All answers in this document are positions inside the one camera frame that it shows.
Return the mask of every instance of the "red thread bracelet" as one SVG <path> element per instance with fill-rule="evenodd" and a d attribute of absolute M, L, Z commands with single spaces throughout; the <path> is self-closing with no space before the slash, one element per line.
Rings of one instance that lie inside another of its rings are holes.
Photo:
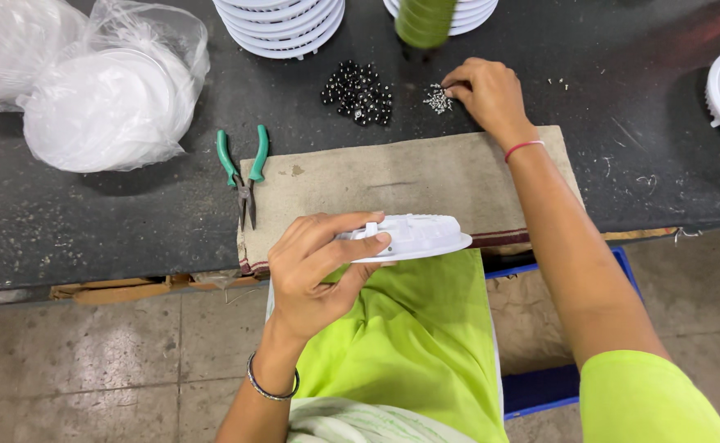
<path fill-rule="evenodd" d="M 507 153 L 505 154 L 505 163 L 507 163 L 507 158 L 513 153 L 513 151 L 515 151 L 516 149 L 518 149 L 520 147 L 529 146 L 531 144 L 542 144 L 543 146 L 546 146 L 546 144 L 544 144 L 542 140 L 535 140 L 532 142 L 523 142 L 523 143 L 517 144 L 516 146 L 511 147 L 511 149 L 509 151 L 507 151 Z"/>

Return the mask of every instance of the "pile of screws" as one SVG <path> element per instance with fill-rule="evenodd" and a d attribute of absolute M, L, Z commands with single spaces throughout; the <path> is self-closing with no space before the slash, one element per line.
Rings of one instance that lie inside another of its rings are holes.
<path fill-rule="evenodd" d="M 338 103 L 338 115 L 351 117 L 360 126 L 386 126 L 393 113 L 393 94 L 383 86 L 370 63 L 359 66 L 352 60 L 338 64 L 320 94 L 325 105 Z"/>
<path fill-rule="evenodd" d="M 437 114 L 442 114 L 446 110 L 453 110 L 453 100 L 445 96 L 445 90 L 441 85 L 432 84 L 433 89 L 428 93 L 428 100 L 423 100 L 424 103 L 431 105 L 431 109 L 436 111 Z"/>

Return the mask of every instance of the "green roll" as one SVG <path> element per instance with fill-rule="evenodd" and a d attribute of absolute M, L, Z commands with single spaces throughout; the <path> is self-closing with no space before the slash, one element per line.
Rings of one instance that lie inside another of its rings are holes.
<path fill-rule="evenodd" d="M 407 44 L 421 49 L 447 40 L 456 0 L 400 0 L 395 31 Z"/>

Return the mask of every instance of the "black workbench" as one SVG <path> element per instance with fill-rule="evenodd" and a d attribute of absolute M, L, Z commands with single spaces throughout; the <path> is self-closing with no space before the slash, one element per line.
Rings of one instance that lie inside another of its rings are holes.
<path fill-rule="evenodd" d="M 70 2 L 89 13 L 91 0 Z M 210 0 L 166 3 L 210 32 L 212 69 L 180 142 L 188 155 L 71 174 L 32 157 L 20 114 L 0 114 L 0 288 L 238 267 L 237 194 L 215 153 L 218 128 L 235 159 L 253 157 L 259 123 L 271 155 L 478 131 L 464 110 L 422 104 L 424 87 L 469 56 L 515 69 L 532 122 L 562 127 L 601 231 L 720 225 L 720 130 L 704 103 L 720 0 L 500 0 L 427 62 L 404 60 L 382 0 L 346 0 L 338 32 L 301 62 L 241 50 Z M 361 128 L 317 99 L 347 58 L 393 83 L 390 126 Z"/>

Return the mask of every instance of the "wrist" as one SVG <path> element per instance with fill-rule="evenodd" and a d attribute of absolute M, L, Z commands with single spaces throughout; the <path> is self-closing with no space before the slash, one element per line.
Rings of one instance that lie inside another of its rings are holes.
<path fill-rule="evenodd" d="M 258 386 L 275 396 L 291 393 L 297 360 L 306 343 L 291 337 L 276 317 L 270 316 L 251 364 Z"/>
<path fill-rule="evenodd" d="M 276 311 L 273 311 L 262 331 L 262 343 L 259 345 L 259 349 L 261 350 L 263 346 L 282 356 L 293 354 L 299 356 L 307 343 L 308 339 L 292 333 L 286 327 L 285 322 L 276 315 Z"/>
<path fill-rule="evenodd" d="M 497 138 L 497 144 L 503 148 L 503 153 L 507 154 L 508 151 L 513 149 L 515 146 L 532 142 L 540 139 L 538 129 L 531 123 L 527 122 L 526 125 L 516 128 L 504 135 Z"/>

